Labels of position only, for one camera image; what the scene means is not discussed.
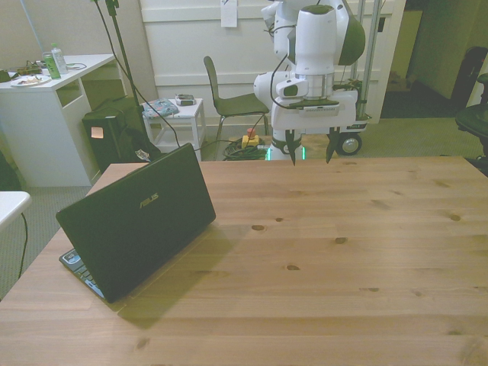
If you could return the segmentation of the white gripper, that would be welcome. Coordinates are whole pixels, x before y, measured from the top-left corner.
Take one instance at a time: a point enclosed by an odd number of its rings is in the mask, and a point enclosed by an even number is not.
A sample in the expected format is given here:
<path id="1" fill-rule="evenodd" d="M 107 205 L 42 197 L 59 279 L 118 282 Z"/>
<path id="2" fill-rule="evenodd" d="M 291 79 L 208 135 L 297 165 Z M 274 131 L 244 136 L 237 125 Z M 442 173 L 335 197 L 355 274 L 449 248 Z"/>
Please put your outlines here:
<path id="1" fill-rule="evenodd" d="M 274 103 L 271 109 L 271 126 L 274 130 L 285 130 L 285 142 L 293 165 L 303 157 L 301 133 L 297 130 L 326 127 L 331 127 L 327 134 L 329 144 L 326 148 L 326 162 L 329 163 L 339 144 L 340 127 L 347 127 L 355 122 L 357 98 L 356 90 L 351 90 L 336 91 L 331 104 L 312 101 L 310 105 L 287 109 Z"/>

